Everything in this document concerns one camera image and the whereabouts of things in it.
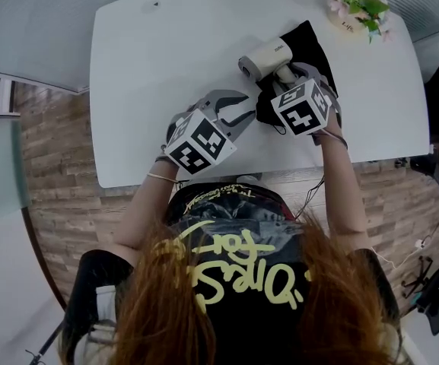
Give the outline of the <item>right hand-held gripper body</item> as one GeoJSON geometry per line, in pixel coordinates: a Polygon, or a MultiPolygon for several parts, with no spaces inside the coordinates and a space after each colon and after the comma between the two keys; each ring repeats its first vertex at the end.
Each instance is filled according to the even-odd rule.
{"type": "Polygon", "coordinates": [[[325,75],[310,65],[310,78],[298,78],[291,63],[274,71],[275,81],[285,86],[285,92],[271,100],[273,111],[291,135],[325,133],[329,111],[334,110],[336,121],[342,123],[338,95],[325,75]]]}

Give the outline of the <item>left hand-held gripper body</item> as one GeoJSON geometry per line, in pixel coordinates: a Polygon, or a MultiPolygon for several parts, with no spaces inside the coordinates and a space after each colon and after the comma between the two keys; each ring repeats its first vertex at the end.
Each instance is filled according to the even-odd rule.
{"type": "Polygon", "coordinates": [[[190,175],[211,169],[229,158],[237,147],[218,118],[216,101],[221,97],[243,96],[235,90],[213,90],[188,111],[172,121],[175,127],[167,139],[164,154],[190,175]]]}

